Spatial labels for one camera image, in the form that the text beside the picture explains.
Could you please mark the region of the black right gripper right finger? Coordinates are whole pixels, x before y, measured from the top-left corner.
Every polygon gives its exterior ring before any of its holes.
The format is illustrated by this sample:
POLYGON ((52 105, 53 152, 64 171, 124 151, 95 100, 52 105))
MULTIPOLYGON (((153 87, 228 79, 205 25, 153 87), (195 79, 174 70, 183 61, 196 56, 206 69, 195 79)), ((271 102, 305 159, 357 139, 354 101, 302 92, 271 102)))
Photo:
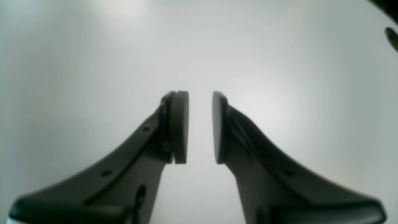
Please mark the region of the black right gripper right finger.
POLYGON ((327 180, 280 150, 213 92, 215 160, 235 177, 247 224, 382 224, 382 203, 327 180))

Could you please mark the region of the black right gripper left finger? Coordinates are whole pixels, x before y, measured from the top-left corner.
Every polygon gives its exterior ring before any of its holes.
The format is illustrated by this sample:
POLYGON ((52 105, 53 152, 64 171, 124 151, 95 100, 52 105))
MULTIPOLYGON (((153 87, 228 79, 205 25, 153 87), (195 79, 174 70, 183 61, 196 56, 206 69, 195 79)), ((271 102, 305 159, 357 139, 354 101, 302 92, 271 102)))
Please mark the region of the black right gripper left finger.
POLYGON ((137 130, 84 171, 18 198, 10 223, 147 224, 163 169, 186 164, 189 94, 171 91, 137 130))

